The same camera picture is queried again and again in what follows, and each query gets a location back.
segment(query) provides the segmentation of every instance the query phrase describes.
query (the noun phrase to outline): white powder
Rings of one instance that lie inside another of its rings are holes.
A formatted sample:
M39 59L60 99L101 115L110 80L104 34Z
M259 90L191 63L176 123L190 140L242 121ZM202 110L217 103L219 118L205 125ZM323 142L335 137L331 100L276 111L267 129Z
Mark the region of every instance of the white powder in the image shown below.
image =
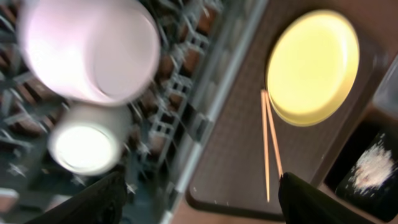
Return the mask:
M395 169L391 151L386 151L380 140L362 154L349 181L353 182L355 192L367 194L369 190L381 187Z

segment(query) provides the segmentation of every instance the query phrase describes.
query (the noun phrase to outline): wooden chopstick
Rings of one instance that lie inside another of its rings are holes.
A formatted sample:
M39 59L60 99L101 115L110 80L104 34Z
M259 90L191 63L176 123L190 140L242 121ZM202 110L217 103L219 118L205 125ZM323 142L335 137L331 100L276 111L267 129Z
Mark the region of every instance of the wooden chopstick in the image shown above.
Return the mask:
M268 132L267 132L267 92L261 90L262 134L264 142L264 160L266 170L267 201L269 202L269 159L268 159Z
M279 178L282 178L282 175L283 175L284 172L282 170L282 163L280 162L279 147L278 147L278 140L276 138L274 119L272 118L271 105L269 103L269 94L268 94L267 90L265 90L265 92L266 92L266 101L267 101L267 112L268 112L268 118L269 118L269 126L271 128L272 142L274 143L276 164L278 166Z

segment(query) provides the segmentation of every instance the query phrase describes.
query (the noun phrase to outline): metal dish rack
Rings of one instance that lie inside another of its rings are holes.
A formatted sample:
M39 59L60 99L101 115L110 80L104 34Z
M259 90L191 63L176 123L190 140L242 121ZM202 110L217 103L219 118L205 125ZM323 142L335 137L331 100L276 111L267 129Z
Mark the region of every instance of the metal dish rack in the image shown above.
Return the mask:
M267 1L141 2L157 22L163 57L153 84L128 105L122 223L170 223ZM15 36L21 3L0 3L0 195L15 198L0 217L22 223L101 176L71 174L49 156L48 135L73 102L32 76Z

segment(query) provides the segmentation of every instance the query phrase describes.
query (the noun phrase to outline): yellow object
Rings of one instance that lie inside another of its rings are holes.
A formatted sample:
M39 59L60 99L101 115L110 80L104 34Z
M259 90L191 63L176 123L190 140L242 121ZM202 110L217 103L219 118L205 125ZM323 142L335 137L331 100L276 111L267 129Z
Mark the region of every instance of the yellow object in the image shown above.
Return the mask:
M285 30L272 52L266 74L271 103L290 124L317 124L344 102L358 64L349 21L333 11L309 12Z

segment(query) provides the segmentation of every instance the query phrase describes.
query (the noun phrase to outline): white object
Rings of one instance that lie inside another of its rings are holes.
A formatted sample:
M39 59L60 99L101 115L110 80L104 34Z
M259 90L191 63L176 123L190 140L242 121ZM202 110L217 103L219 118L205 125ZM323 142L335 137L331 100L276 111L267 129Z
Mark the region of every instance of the white object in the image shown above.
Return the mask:
M33 73L68 98L121 105L147 88L159 64L156 24L139 1L27 2L17 31Z
M52 131L50 154L75 174L102 174L119 162L130 125L127 107L75 105Z

